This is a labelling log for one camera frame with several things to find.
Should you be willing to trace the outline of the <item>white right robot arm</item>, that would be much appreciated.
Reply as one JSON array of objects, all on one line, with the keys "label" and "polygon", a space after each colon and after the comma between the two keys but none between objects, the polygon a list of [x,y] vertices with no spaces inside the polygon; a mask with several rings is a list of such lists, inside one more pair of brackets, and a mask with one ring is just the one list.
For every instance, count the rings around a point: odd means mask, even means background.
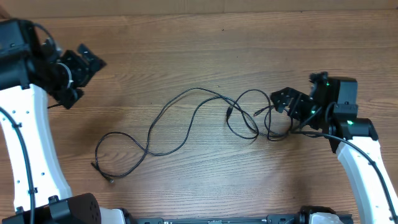
[{"label": "white right robot arm", "polygon": [[[271,94],[278,112],[300,122],[293,134],[329,140],[348,176],[362,223],[397,223],[397,194],[381,156],[376,129],[358,117],[358,82],[349,77],[313,73],[310,94],[286,87]],[[311,131],[303,131],[310,126]]]}]

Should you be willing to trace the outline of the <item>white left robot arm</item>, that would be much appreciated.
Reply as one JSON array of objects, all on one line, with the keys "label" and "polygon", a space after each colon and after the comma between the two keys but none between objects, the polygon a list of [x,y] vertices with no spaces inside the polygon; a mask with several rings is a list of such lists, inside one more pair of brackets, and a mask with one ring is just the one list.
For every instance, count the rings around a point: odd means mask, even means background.
[{"label": "white left robot arm", "polygon": [[85,45],[61,52],[53,37],[41,42],[39,28],[22,19],[1,22],[1,127],[16,211],[4,223],[101,223],[94,195],[74,196],[60,168],[48,98],[71,108],[105,63]]}]

